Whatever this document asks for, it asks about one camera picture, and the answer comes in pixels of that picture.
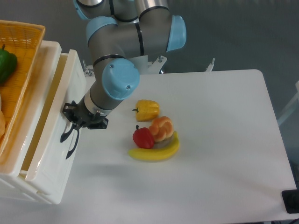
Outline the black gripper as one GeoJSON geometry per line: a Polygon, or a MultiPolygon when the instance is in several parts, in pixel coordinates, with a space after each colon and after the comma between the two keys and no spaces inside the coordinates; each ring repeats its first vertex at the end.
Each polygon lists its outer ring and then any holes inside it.
{"type": "Polygon", "coordinates": [[[106,129],[108,119],[102,116],[100,111],[91,113],[84,103],[75,101],[65,103],[63,106],[64,116],[71,122],[71,130],[79,130],[86,127],[88,129],[106,129]]]}

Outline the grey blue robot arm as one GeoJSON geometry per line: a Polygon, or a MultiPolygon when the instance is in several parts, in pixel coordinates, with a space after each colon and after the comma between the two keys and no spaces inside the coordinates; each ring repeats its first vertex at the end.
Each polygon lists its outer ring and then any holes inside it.
{"type": "Polygon", "coordinates": [[[63,113],[72,129],[104,129],[107,115],[139,84],[131,58],[170,52],[186,42],[183,18],[172,15],[165,0],[76,0],[88,20],[86,42],[95,82],[80,102],[67,103],[63,113]]]}

